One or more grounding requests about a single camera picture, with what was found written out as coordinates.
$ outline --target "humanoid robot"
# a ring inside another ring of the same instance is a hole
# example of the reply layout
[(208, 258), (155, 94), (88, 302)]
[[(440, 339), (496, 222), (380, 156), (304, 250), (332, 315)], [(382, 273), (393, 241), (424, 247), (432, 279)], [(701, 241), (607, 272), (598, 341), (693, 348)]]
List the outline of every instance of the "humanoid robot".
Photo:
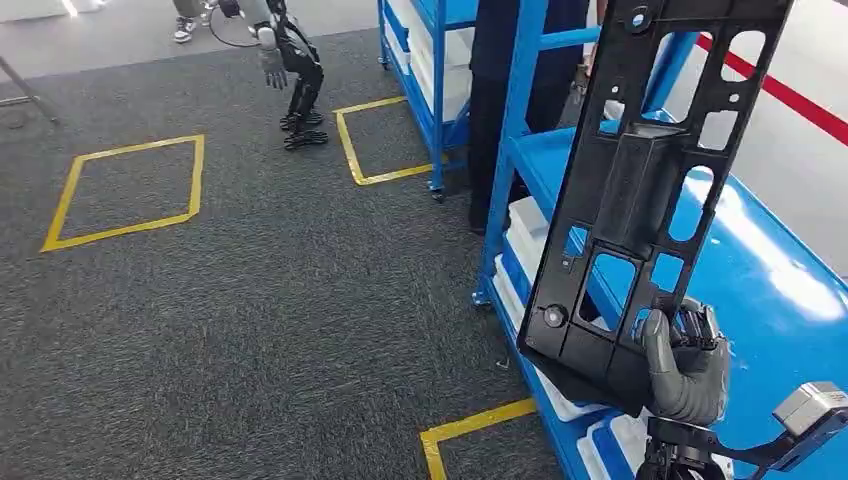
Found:
[(241, 14), (255, 32), (269, 87), (282, 90), (288, 85), (286, 71), (298, 75), (288, 113), (280, 119), (280, 128), (289, 132), (286, 150), (327, 143), (327, 133), (313, 129), (324, 120), (314, 109), (324, 69), (318, 49), (288, 14), (285, 0), (219, 0), (218, 6), (227, 17)]

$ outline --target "yellow taped square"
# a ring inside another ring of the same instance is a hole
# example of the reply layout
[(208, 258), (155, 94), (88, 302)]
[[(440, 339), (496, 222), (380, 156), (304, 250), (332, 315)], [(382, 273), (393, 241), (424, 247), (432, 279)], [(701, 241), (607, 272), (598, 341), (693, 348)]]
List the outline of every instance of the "yellow taped square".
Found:
[(442, 454), (439, 452), (439, 442), (535, 411), (536, 402), (532, 398), (527, 398), (421, 432), (421, 445), (424, 447), (424, 458), (427, 460), (427, 468), (430, 470), (430, 479), (447, 479), (445, 465), (442, 463)]
[[(41, 247), (41, 252), (49, 252), (51, 250), (59, 250), (61, 248), (75, 247), (84, 243), (102, 240), (104, 238), (123, 235), (125, 233), (140, 232), (143, 230), (153, 230), (155, 228), (167, 227), (182, 223), (189, 218), (195, 216), (200, 211), (200, 189), (201, 175), (203, 173), (203, 151), (204, 151), (204, 135), (191, 135), (187, 137), (170, 138), (157, 142), (143, 143), (141, 145), (130, 145), (128, 147), (115, 148), (103, 152), (89, 153), (74, 157), (74, 162), (71, 165), (71, 172), (68, 174), (68, 179), (65, 182), (65, 189), (62, 190), (62, 196), (59, 197), (59, 206), (56, 207), (56, 214), (53, 216), (53, 222), (50, 224), (50, 229), (47, 231), (47, 238), (44, 240), (44, 246)], [(127, 227), (114, 228), (103, 232), (81, 235), (73, 238), (59, 239), (62, 233), (62, 226), (65, 224), (65, 216), (68, 213), (68, 207), (71, 205), (71, 200), (74, 198), (74, 191), (77, 188), (77, 181), (80, 173), (82, 173), (83, 165), (89, 160), (98, 158), (114, 157), (122, 153), (139, 152), (149, 150), (151, 148), (164, 147), (167, 145), (175, 145), (178, 143), (194, 143), (194, 167), (191, 174), (191, 193), (188, 200), (188, 212), (172, 217), (153, 220), (150, 222), (139, 223)]]
[(336, 126), (339, 129), (339, 138), (342, 141), (342, 147), (345, 151), (347, 164), (350, 168), (351, 175), (353, 175), (353, 181), (356, 182), (357, 185), (373, 185), (375, 183), (388, 182), (389, 180), (395, 180), (398, 178), (408, 177), (410, 175), (417, 175), (419, 173), (429, 172), (433, 169), (433, 165), (428, 163), (427, 165), (404, 168), (403, 170), (382, 173), (380, 175), (373, 175), (371, 177), (366, 177), (362, 174), (362, 168), (360, 168), (359, 166), (359, 159), (356, 157), (356, 150), (353, 148), (353, 142), (351, 141), (350, 133), (347, 130), (347, 121), (345, 121), (344, 117), (345, 114), (361, 112), (363, 110), (370, 110), (372, 108), (384, 107), (386, 105), (393, 105), (395, 103), (405, 101), (406, 97), (392, 97), (386, 98), (384, 100), (377, 100), (376, 102), (363, 103), (362, 105), (354, 105), (352, 107), (345, 107), (340, 108), (338, 110), (333, 110), (333, 113), (336, 114)]

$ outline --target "screw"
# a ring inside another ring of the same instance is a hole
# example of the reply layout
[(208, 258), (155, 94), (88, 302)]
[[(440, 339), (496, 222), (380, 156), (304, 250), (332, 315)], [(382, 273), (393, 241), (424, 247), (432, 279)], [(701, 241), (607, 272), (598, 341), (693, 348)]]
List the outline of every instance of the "screw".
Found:
[(551, 328), (559, 328), (565, 322), (566, 313), (559, 305), (551, 305), (543, 312), (545, 323)]

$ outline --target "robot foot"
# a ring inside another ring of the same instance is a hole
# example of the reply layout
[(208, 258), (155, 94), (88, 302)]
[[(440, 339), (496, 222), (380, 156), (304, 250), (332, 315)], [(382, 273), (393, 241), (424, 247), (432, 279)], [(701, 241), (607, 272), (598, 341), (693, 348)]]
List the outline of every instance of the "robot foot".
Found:
[[(292, 127), (294, 127), (296, 119), (297, 116), (293, 113), (281, 118), (280, 130), (293, 130)], [(311, 112), (309, 112), (309, 115), (307, 115), (306, 118), (304, 118), (302, 121), (304, 125), (321, 125), (322, 123), (324, 123), (324, 116), (316, 112), (315, 110), (312, 110)]]
[(329, 140), (330, 136), (326, 132), (304, 130), (302, 132), (292, 133), (283, 143), (286, 150), (296, 150), (306, 145), (323, 145)]

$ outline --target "shelf caster wheel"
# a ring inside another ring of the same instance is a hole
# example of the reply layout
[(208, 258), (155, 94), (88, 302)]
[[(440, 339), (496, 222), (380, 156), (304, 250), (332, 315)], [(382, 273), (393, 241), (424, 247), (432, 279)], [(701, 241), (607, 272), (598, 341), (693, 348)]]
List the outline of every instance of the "shelf caster wheel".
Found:
[(474, 292), (471, 294), (471, 303), (477, 308), (489, 306), (489, 300), (483, 295), (483, 292)]

